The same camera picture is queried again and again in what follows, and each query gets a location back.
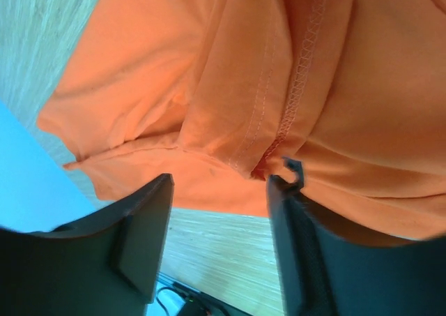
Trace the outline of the orange t shirt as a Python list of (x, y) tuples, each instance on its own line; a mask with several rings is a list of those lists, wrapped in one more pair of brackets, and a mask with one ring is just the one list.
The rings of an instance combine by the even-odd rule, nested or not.
[(445, 233), (445, 0), (99, 0), (38, 127), (101, 200), (157, 175), (267, 216), (293, 175), (392, 238)]

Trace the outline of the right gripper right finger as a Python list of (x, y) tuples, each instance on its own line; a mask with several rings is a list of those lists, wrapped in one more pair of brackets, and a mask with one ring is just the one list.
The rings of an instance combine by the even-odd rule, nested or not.
[(287, 315), (444, 315), (445, 237), (409, 241), (348, 220), (268, 179), (268, 209)]

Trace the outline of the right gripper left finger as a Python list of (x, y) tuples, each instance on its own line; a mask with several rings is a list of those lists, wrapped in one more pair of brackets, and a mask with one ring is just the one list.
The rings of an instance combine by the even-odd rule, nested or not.
[(155, 296), (174, 181), (50, 232), (1, 229), (2, 315), (144, 315)]

